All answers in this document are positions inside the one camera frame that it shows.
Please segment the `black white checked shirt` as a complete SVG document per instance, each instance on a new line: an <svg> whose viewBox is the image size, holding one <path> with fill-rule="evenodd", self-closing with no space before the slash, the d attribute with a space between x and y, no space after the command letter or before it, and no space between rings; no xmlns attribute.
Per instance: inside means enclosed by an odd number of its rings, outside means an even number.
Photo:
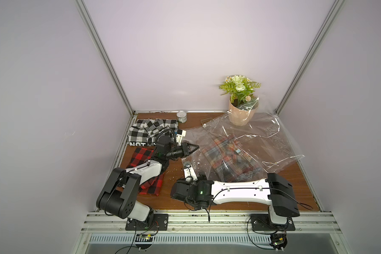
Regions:
<svg viewBox="0 0 381 254"><path fill-rule="evenodd" d="M136 120L129 128L128 145L135 147L151 147L156 137L166 129L178 130L177 120L145 119Z"/></svg>

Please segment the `red black checked shirt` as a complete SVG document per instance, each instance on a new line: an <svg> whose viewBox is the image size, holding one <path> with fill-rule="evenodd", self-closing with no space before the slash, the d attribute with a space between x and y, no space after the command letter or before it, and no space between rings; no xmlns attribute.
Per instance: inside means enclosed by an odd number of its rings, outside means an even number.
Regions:
<svg viewBox="0 0 381 254"><path fill-rule="evenodd" d="M142 195L155 195L159 196L163 180L164 173L162 173L162 167L157 165L157 162L151 159L153 150L144 147L136 147L131 154L130 161L125 164L126 168L134 168L132 173L139 174L140 187L139 194Z"/></svg>

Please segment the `multicolour tartan shirt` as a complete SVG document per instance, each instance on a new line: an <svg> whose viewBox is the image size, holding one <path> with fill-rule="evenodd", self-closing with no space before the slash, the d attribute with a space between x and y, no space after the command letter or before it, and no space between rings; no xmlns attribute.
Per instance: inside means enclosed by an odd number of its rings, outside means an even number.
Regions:
<svg viewBox="0 0 381 254"><path fill-rule="evenodd" d="M250 182L265 176L260 163L241 148L234 135L214 138L201 151L222 182Z"/></svg>

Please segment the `clear plastic vacuum bag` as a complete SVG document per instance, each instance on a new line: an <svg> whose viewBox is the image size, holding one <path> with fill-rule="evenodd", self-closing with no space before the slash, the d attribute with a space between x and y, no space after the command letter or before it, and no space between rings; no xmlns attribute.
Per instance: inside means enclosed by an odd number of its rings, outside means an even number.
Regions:
<svg viewBox="0 0 381 254"><path fill-rule="evenodd" d="M253 118L245 126L231 123L228 111L218 117L221 120L216 126L201 126L186 131L185 141L200 148L184 158L182 163L190 162L197 176L204 175L208 180L220 181L201 151L219 136L234 135L241 148L260 163L265 172L263 178L268 173L279 173L304 158L301 149L263 96L259 98Z"/></svg>

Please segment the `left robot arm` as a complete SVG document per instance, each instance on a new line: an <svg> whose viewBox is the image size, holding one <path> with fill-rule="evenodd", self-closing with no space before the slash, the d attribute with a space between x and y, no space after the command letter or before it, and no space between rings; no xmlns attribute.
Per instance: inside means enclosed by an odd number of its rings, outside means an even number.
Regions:
<svg viewBox="0 0 381 254"><path fill-rule="evenodd" d="M112 170L97 198L96 207L121 219L153 223L153 209L137 201L140 186L164 173L171 160L185 158L199 148L188 142L178 145L167 135L159 138L151 158L145 163L133 168Z"/></svg>

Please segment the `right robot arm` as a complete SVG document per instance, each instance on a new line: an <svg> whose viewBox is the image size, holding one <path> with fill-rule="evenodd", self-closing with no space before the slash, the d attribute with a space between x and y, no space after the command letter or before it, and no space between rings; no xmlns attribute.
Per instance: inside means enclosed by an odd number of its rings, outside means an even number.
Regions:
<svg viewBox="0 0 381 254"><path fill-rule="evenodd" d="M276 225L285 225L288 218L300 216L292 183L276 173L268 173L266 179L252 182L178 180L170 197L195 210L209 210L214 205L232 202L264 204L268 206L270 222Z"/></svg>

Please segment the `brown plastic scoop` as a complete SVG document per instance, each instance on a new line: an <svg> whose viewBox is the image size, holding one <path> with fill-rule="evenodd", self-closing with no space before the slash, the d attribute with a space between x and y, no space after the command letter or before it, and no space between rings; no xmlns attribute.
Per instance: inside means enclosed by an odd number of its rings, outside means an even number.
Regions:
<svg viewBox="0 0 381 254"><path fill-rule="evenodd" d="M221 120L221 117L215 117L215 118L209 117L206 119L202 119L201 124L203 128L206 128L207 126L216 126L218 125L220 120Z"/></svg>

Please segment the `small labelled tin can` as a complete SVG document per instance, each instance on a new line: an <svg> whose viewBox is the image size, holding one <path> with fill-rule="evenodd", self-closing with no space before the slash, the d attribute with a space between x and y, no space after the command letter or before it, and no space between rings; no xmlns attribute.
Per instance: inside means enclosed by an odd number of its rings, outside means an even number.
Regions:
<svg viewBox="0 0 381 254"><path fill-rule="evenodd" d="M179 123L186 123L187 122L187 113L185 111L178 111L176 116L177 116Z"/></svg>

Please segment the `potted artificial flower plant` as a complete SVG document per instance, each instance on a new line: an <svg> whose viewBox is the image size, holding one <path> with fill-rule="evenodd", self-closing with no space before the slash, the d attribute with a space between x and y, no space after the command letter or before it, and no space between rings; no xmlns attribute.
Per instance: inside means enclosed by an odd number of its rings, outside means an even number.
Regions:
<svg viewBox="0 0 381 254"><path fill-rule="evenodd" d="M223 95L229 95L229 119L236 126L245 126L253 118L259 98L254 92L261 88L261 83L243 75L227 76L219 86Z"/></svg>

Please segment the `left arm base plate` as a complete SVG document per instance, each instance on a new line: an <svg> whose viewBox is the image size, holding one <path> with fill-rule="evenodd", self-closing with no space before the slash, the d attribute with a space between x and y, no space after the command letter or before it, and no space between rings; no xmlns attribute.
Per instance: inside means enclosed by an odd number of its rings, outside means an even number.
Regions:
<svg viewBox="0 0 381 254"><path fill-rule="evenodd" d="M168 227L168 214L151 213L144 221L128 218L126 231L166 231Z"/></svg>

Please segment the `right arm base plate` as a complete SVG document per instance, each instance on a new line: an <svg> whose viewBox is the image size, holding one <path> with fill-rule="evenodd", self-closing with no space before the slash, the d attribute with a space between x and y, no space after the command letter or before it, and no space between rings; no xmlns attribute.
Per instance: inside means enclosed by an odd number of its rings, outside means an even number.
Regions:
<svg viewBox="0 0 381 254"><path fill-rule="evenodd" d="M275 224L269 214L252 214L250 222L254 231L295 231L295 225L291 217L286 218L286 223Z"/></svg>

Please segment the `aluminium rail frame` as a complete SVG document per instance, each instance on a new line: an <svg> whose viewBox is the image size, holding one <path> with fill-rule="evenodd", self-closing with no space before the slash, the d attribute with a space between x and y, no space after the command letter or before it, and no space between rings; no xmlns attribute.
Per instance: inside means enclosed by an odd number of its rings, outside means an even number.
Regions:
<svg viewBox="0 0 381 254"><path fill-rule="evenodd" d="M273 243L274 234L287 236L285 242L292 246L292 237L297 235L321 235L331 241L332 250L339 254L352 251L331 212L301 212L292 218L295 231L254 231L250 222L252 214L263 211L211 211L161 210L168 214L166 231L126 231L127 219L107 216L101 212L90 212L84 222L78 240L72 250L84 254L91 244L115 244L119 252L128 249L149 250L159 244L239 244L258 247L260 250L284 250Z"/></svg>

